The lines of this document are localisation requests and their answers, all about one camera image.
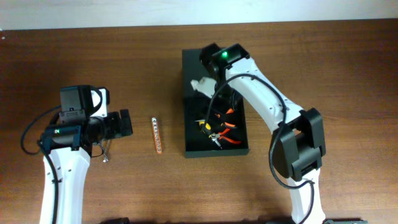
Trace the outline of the orange screwdriver bit holder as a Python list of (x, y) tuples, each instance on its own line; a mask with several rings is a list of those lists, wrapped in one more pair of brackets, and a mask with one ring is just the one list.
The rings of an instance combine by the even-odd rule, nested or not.
[(162, 145), (161, 145), (161, 140), (160, 140), (160, 135), (159, 135), (159, 125), (158, 125), (157, 118), (153, 117), (151, 119), (151, 123), (152, 123), (152, 130), (153, 130), (153, 135), (154, 135), (156, 152), (158, 154), (162, 154)]

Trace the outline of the black box with flip lid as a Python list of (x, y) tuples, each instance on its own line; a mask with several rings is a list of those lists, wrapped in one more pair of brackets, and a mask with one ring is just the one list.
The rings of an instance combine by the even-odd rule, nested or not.
[[(201, 132), (196, 122), (205, 119), (210, 98), (202, 93), (194, 91), (190, 81), (200, 80), (208, 77), (209, 74), (200, 63), (200, 50), (189, 49), (182, 51), (182, 75), (183, 75), (183, 103), (184, 103), (184, 125), (185, 125), (185, 157), (217, 157), (217, 156), (243, 156), (249, 153), (248, 135), (246, 128), (246, 118), (244, 114), (243, 98), (238, 108), (234, 109), (237, 116), (237, 128), (230, 129), (227, 137), (242, 141), (241, 144), (230, 144), (220, 141), (220, 149), (208, 135)], [(221, 113), (225, 113), (230, 108), (212, 108)], [(215, 115), (210, 114), (208, 124), (213, 133), (224, 131), (226, 128), (221, 126), (221, 122)]]

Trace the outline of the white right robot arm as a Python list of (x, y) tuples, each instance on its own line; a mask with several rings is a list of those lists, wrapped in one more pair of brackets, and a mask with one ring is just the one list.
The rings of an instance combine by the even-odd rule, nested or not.
[(210, 100), (225, 90), (238, 92), (272, 133), (269, 167), (275, 181), (290, 192), (292, 221), (323, 223), (319, 177), (326, 146), (320, 112), (289, 100), (240, 44), (227, 48), (210, 44), (201, 49), (199, 60), (216, 82)]

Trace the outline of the silver double-ended wrench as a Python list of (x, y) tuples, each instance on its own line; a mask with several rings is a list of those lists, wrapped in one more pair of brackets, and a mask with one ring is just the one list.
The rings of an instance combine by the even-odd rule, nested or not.
[(103, 163), (107, 163), (109, 161), (108, 151), (109, 151), (110, 140), (101, 141), (98, 145), (101, 148)]

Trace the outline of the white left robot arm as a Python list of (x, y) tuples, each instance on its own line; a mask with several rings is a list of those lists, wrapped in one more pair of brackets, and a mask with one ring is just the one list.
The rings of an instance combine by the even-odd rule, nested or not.
[(110, 112), (109, 90), (91, 85), (60, 89), (60, 105), (40, 136), (45, 187), (41, 223), (81, 223), (93, 146), (133, 134), (127, 109)]

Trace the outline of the orange handled needle-nose pliers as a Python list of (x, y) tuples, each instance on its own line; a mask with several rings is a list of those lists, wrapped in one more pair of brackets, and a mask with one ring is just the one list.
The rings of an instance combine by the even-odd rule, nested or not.
[(230, 129), (237, 128), (237, 116), (234, 113), (234, 109), (230, 108), (225, 113), (212, 110), (211, 114), (218, 118), (218, 120), (221, 122), (221, 126)]

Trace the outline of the red handled cutting pliers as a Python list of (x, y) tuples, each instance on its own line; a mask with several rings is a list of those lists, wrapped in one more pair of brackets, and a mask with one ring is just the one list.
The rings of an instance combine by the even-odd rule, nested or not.
[(222, 132), (210, 134), (210, 135), (209, 135), (209, 138), (210, 138), (220, 149), (222, 148), (220, 141), (226, 141), (226, 142), (228, 142), (228, 143), (230, 143), (230, 144), (236, 144), (236, 145), (241, 144), (242, 141), (240, 141), (240, 140), (234, 140), (234, 139), (231, 139), (231, 138), (227, 137), (227, 134), (229, 133), (229, 131), (230, 131), (230, 129), (229, 129), (229, 128), (226, 128), (226, 129), (225, 129), (224, 131), (222, 131)]

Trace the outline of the yellow black handled screwdriver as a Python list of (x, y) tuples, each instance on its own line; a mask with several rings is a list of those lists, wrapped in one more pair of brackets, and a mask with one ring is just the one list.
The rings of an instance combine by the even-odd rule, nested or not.
[(204, 134), (209, 136), (213, 133), (213, 131), (211, 130), (211, 126), (204, 119), (196, 120), (196, 122), (198, 123), (201, 132), (203, 132)]

